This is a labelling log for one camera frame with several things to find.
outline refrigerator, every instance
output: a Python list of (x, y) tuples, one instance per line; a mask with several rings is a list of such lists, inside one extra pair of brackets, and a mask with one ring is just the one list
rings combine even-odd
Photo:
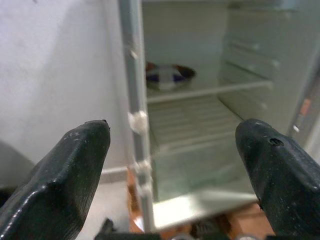
[[(318, 0), (117, 1), (116, 84), (127, 89), (126, 148), (144, 231), (257, 200), (235, 144), (242, 120), (317, 149), (319, 9)], [(195, 76), (180, 88), (147, 87), (150, 63)]]

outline white wall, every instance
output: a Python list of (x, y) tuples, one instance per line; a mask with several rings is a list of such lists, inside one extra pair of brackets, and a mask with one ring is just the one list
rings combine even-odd
[(102, 0), (3, 0), (0, 141), (37, 163), (62, 135), (106, 119), (105, 168), (126, 164)]

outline open refrigerator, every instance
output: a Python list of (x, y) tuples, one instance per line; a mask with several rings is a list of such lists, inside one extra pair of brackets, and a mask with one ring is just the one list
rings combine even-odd
[[(303, 147), (310, 140), (304, 121), (318, 86), (320, 1), (117, 3), (144, 230), (256, 201), (235, 129), (256, 118)], [(147, 88), (147, 62), (188, 66), (196, 76), (175, 90)], [(311, 96), (308, 108), (318, 109)]]

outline floor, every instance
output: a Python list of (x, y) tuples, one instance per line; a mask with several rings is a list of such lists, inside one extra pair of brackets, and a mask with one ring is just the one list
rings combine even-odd
[(118, 232), (129, 231), (125, 181), (98, 186), (84, 226), (76, 240), (93, 240), (106, 218), (113, 221)]

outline white plastic hinge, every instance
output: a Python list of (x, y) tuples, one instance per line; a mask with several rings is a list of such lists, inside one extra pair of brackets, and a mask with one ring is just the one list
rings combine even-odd
[(144, 174), (150, 175), (150, 172), (152, 170), (150, 161), (148, 159), (136, 162), (133, 165), (133, 168), (134, 168), (135, 173), (137, 173), (137, 174), (144, 173)]
[(137, 185), (136, 191), (139, 196), (152, 195), (152, 186), (151, 183), (145, 183), (142, 186)]
[(144, 111), (138, 111), (134, 114), (128, 113), (129, 125), (132, 131), (137, 134), (144, 135), (149, 131), (148, 114)]

